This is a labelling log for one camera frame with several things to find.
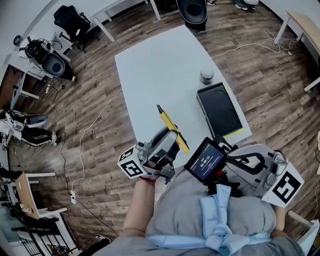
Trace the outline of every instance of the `light blue apron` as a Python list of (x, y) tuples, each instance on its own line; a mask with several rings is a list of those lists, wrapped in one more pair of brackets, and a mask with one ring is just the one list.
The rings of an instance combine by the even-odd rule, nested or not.
[(257, 245), (271, 241), (266, 232), (255, 235), (232, 234), (227, 225), (227, 208), (231, 187), (218, 184), (217, 194), (201, 197), (203, 237), (189, 235), (152, 235), (147, 239), (154, 245), (166, 249), (210, 248), (222, 256), (229, 256), (246, 245)]

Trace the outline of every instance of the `gray shirt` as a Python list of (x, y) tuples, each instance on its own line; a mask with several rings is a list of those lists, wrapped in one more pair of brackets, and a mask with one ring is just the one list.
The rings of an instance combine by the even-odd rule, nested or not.
[[(199, 197), (208, 196), (208, 188), (189, 172), (182, 171), (160, 197), (146, 236), (189, 235), (203, 237), (202, 212)], [(227, 224), (234, 234), (253, 235), (272, 232), (276, 217), (269, 203), (245, 195), (231, 197), (227, 211)], [(117, 238), (96, 252), (94, 256), (218, 256), (211, 249), (162, 249), (143, 237)], [(303, 256), (300, 246), (287, 237), (276, 237), (271, 242), (246, 245), (235, 256)]]

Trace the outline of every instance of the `white cable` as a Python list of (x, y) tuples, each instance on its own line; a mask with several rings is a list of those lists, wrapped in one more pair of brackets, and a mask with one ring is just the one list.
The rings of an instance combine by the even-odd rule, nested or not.
[(96, 121), (98, 120), (98, 118), (101, 116), (102, 112), (109, 106), (109, 104), (118, 96), (118, 94), (119, 94), (121, 91), (122, 91), (122, 89), (121, 89), (120, 91), (118, 91), (117, 94), (116, 94), (112, 99), (110, 99), (109, 103), (101, 110), (100, 114), (99, 114), (98, 117), (94, 120), (94, 122), (93, 122), (87, 129), (84, 130), (83, 135), (82, 135), (82, 137), (81, 137), (81, 139), (80, 139), (80, 159), (81, 159), (81, 163), (82, 163), (83, 177), (82, 177), (82, 178), (79, 178), (79, 179), (77, 179), (77, 180), (74, 180), (74, 181), (72, 182), (71, 191), (74, 190), (74, 183), (75, 183), (75, 182), (81, 181), (81, 180), (83, 180), (83, 179), (85, 178), (85, 165), (84, 165), (84, 162), (83, 162), (83, 160), (82, 160), (82, 155), (81, 155), (81, 140), (82, 140), (83, 137), (85, 136), (86, 131), (89, 130), (92, 126), (94, 126), (95, 122), (96, 122)]
[(315, 190), (314, 190), (314, 195), (315, 195), (315, 199), (316, 199), (316, 209), (315, 209), (315, 213), (314, 213), (314, 215), (313, 215), (313, 217), (312, 217), (312, 221), (315, 219), (315, 216), (317, 215), (317, 213), (318, 213), (318, 196), (317, 196), (317, 194), (316, 194), (316, 192), (317, 192), (317, 189), (320, 187), (320, 184), (315, 188)]
[[(264, 28), (264, 29), (263, 29), (263, 32), (265, 33), (265, 35), (266, 35), (268, 38), (270, 38), (272, 41), (275, 41), (276, 38), (275, 38), (274, 34), (272, 34), (268, 29)], [(270, 48), (267, 47), (267, 46), (264, 46), (264, 45), (262, 45), (262, 44), (260, 44), (260, 43), (254, 42), (254, 43), (249, 43), (249, 44), (241, 45), (241, 46), (239, 46), (239, 47), (237, 47), (237, 48), (235, 48), (235, 49), (228, 50), (228, 51), (226, 51), (226, 52), (223, 53), (223, 54), (218, 54), (218, 55), (212, 56), (211, 58), (225, 55), (225, 54), (227, 54), (227, 53), (233, 52), (233, 51), (238, 50), (238, 49), (240, 49), (240, 48), (242, 48), (242, 47), (245, 47), (245, 46), (253, 46), (253, 45), (261, 46), (261, 47), (263, 47), (263, 48), (266, 48), (266, 49), (274, 52), (275, 54), (279, 54), (279, 53), (281, 52), (281, 48), (284, 49), (284, 50), (286, 50), (286, 51), (289, 51), (291, 44), (292, 44), (292, 43), (297, 43), (297, 42), (298, 42), (298, 40), (297, 40), (297, 41), (290, 41), (290, 44), (289, 44), (289, 48), (288, 48), (288, 49), (286, 49), (286, 48), (284, 48), (283, 46), (277, 44), (277, 46), (278, 46), (278, 48), (279, 48), (279, 51), (272, 50), (272, 49), (270, 49)]]

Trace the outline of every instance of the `wooden floor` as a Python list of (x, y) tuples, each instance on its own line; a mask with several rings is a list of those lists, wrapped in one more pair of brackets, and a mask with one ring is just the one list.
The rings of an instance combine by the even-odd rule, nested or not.
[[(45, 94), (45, 88), (37, 92), (40, 100), (28, 102), (26, 112), (48, 114), (48, 128), (59, 134), (66, 133), (63, 154), (69, 190), (72, 181), (83, 176), (79, 141), (84, 129), (121, 89), (114, 56), (183, 23), (177, 11), (156, 21), (150, 4), (119, 15), (105, 24), (116, 38), (114, 43), (99, 31), (97, 35), (101, 40), (90, 41), (87, 53), (75, 48), (68, 55), (76, 82), (64, 82), (65, 89), (59, 92), (55, 103), (52, 104), (52, 100), (56, 91), (51, 89)], [(196, 37), (211, 56), (248, 43), (260, 43), (277, 51), (278, 47), (266, 37), (263, 29), (276, 35), (281, 24), (261, 5), (249, 12), (235, 8), (229, 0), (221, 0), (216, 6), (208, 6), (206, 32)], [(286, 30), (280, 43), (287, 47), (294, 39)], [(320, 103), (317, 92), (305, 94), (303, 90), (312, 81), (309, 72), (315, 68), (315, 62), (299, 43), (291, 48), (292, 56), (284, 50), (276, 54), (260, 46), (247, 46), (215, 57), (214, 62), (245, 114), (252, 130), (251, 140), (282, 150), (304, 177), (305, 184), (292, 207), (310, 220), (316, 211), (314, 190), (320, 182), (316, 175), (319, 163), (315, 159)], [(61, 86), (57, 81), (52, 84), (57, 89)], [(90, 211), (120, 232), (135, 184), (117, 167), (119, 154), (135, 143), (122, 93), (88, 130), (82, 142), (85, 179), (76, 182), (73, 189)], [(91, 245), (95, 234), (114, 238), (114, 234), (79, 203), (71, 204), (63, 174), (62, 144), (23, 146), (10, 146), (11, 166), (16, 166), (19, 158), (24, 171), (56, 172), (56, 177), (41, 180), (39, 192), (50, 209), (68, 208), (63, 215), (78, 243), (82, 247)], [(301, 232), (292, 221), (287, 221), (286, 230), (292, 236)]]

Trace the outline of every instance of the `display screen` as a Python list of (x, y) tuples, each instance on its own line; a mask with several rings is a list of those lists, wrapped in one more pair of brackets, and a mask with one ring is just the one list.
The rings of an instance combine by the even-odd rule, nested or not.
[(204, 180), (223, 157), (224, 155), (219, 150), (208, 143), (205, 145), (199, 157), (191, 165), (190, 170), (201, 180)]

